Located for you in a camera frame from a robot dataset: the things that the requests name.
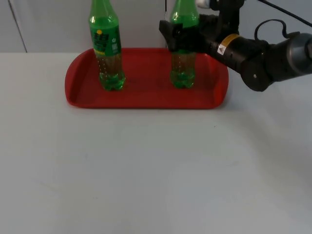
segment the green bottle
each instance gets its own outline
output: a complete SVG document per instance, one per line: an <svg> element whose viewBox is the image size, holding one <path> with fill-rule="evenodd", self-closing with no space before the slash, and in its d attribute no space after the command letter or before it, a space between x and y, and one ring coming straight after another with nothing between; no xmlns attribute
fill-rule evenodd
<svg viewBox="0 0 312 234"><path fill-rule="evenodd" d="M195 0L176 0L170 16L171 23L182 23L183 28L196 26L199 13ZM180 50L172 53L170 79L176 88L191 88L195 80L196 53Z"/></svg>
<svg viewBox="0 0 312 234"><path fill-rule="evenodd" d="M125 83L122 70L119 20L109 0L92 0L89 24L104 89L120 90Z"/></svg>

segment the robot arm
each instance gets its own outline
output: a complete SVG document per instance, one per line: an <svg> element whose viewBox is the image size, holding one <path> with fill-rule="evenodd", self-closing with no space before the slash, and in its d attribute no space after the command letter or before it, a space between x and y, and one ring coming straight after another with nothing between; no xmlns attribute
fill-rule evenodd
<svg viewBox="0 0 312 234"><path fill-rule="evenodd" d="M183 28L162 20L159 29L170 51L180 49L206 53L241 74L245 84L255 91L265 91L272 83L312 74L312 35L286 32L284 42L268 44L257 38L239 35L239 10L244 0L197 0L200 7L220 11L219 16L200 15L199 25Z"/></svg>

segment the red tray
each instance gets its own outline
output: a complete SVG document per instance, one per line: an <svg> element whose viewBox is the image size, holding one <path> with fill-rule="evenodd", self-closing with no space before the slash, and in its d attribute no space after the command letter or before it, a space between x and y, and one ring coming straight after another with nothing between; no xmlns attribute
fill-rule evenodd
<svg viewBox="0 0 312 234"><path fill-rule="evenodd" d="M171 55L167 49L123 49L126 83L122 91L103 90L92 49L79 55L65 79L67 101L81 108L212 109L219 106L229 84L227 67L208 55L197 55L191 89L170 83Z"/></svg>

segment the bottle neck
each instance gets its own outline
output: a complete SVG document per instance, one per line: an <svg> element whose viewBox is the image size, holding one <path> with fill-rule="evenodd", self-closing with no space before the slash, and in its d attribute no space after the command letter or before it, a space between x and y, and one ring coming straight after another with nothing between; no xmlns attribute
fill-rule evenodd
<svg viewBox="0 0 312 234"><path fill-rule="evenodd" d="M110 0L92 0L91 16L108 17L115 15Z"/></svg>
<svg viewBox="0 0 312 234"><path fill-rule="evenodd" d="M197 11L195 0L176 0L174 11L185 11L185 12Z"/></svg>

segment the white table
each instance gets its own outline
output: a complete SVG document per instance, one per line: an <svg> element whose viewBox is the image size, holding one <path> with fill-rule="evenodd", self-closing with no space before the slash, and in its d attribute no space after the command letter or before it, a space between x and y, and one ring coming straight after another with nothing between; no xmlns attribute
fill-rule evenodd
<svg viewBox="0 0 312 234"><path fill-rule="evenodd" d="M82 110L76 54L0 54L2 234L311 234L312 80L213 111Z"/></svg>

